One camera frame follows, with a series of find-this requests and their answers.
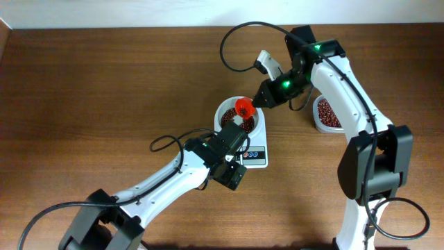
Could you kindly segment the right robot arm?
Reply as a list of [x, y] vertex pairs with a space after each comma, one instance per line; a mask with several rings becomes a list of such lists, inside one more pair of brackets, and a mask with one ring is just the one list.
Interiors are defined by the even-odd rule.
[[254, 67], [269, 78], [253, 99], [257, 108], [274, 108], [317, 88], [330, 104], [348, 142], [337, 176], [346, 196], [345, 214], [333, 249], [374, 249], [385, 207], [399, 201], [406, 184], [413, 135], [405, 125], [395, 126], [370, 100], [352, 72], [337, 40], [318, 41], [309, 26], [293, 28], [285, 36], [291, 69], [284, 71], [266, 51]]

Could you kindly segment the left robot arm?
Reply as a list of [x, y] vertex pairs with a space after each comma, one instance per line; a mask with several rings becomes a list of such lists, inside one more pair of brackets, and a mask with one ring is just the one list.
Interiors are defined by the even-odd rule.
[[234, 156], [248, 141], [234, 122], [209, 136], [189, 138], [184, 149], [145, 181], [112, 196], [102, 189], [88, 196], [59, 243], [59, 249], [138, 249], [145, 228], [167, 206], [205, 181], [236, 190], [246, 168]]

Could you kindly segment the orange plastic measuring scoop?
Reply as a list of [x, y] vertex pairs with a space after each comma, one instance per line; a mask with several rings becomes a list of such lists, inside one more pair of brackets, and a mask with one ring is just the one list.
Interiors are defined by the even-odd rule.
[[253, 106], [253, 100], [248, 97], [242, 97], [236, 100], [235, 110], [238, 116], [243, 119], [249, 119], [255, 114], [255, 107]]

